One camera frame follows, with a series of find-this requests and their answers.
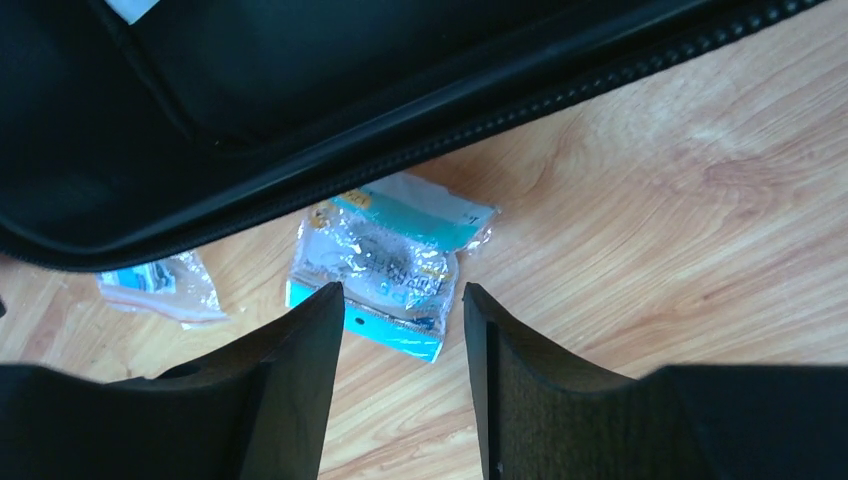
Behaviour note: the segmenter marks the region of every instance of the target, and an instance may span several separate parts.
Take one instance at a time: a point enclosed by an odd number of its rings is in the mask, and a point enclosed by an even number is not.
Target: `wooden floor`
[[[415,169],[503,208],[463,280],[626,375],[848,362],[846,25],[848,0],[827,2]],[[217,348],[286,311],[298,221],[201,249],[234,319],[208,330],[110,310],[90,276],[2,261],[0,360],[110,381]],[[434,365],[345,337],[322,479],[480,478],[460,310]]]

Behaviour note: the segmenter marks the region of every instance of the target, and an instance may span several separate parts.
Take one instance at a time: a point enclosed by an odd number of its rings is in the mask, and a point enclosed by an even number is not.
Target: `plastic packaging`
[[[97,275],[97,286],[113,308],[153,312],[184,328],[228,320],[218,292],[194,251]]]
[[[345,287],[345,328],[435,361],[459,278],[456,252],[487,238],[497,209],[396,174],[310,208],[287,282],[296,306]]]

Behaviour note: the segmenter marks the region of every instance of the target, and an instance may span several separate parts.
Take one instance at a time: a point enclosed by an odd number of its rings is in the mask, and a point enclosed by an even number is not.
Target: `black fabric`
[[[0,3],[0,251],[103,270],[420,163],[816,0]]]

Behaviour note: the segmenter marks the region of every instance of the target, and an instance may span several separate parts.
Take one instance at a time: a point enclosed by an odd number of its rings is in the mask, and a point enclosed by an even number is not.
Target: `blue packaging card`
[[[333,197],[339,208],[418,243],[452,252],[468,245],[497,210],[418,177],[400,173]]]
[[[289,280],[286,282],[286,305],[296,307],[316,291],[315,288]],[[431,363],[436,361],[444,343],[437,332],[428,334],[423,330],[404,327],[400,321],[392,321],[391,317],[374,315],[357,308],[351,301],[345,302],[344,322],[345,329],[350,332]]]
[[[175,293],[174,275],[162,262],[145,263],[99,275],[106,285],[120,286],[147,293]]]

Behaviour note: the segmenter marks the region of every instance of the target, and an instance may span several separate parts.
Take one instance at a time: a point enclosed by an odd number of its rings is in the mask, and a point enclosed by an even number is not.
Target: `black zipper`
[[[238,205],[231,207],[247,208],[247,211],[239,213],[236,218],[224,225],[211,222],[210,225],[203,226],[201,225],[202,222],[196,222],[190,230],[186,229],[185,233],[169,234],[172,239],[165,242],[164,246],[147,251],[143,255],[135,256],[132,262],[121,260],[121,258],[127,256],[126,252],[114,255],[117,257],[115,259],[107,258],[99,261],[97,268],[92,268],[84,261],[69,264],[60,258],[50,259],[51,252],[47,251],[44,252],[45,255],[43,256],[33,256],[22,254],[20,251],[10,251],[8,248],[0,246],[0,252],[42,267],[80,272],[112,270],[154,261],[273,220],[281,216],[280,212],[291,212],[303,208],[531,120],[574,106],[757,33],[824,1],[782,0],[762,2],[755,6],[739,8],[732,13],[725,14],[721,19],[693,28],[688,32],[597,68],[562,85],[533,95],[523,101],[515,102],[493,114],[487,114],[466,122],[400,152],[337,173],[318,183],[308,193],[282,196],[250,207],[238,207]],[[2,237],[0,237],[0,245],[3,244]]]

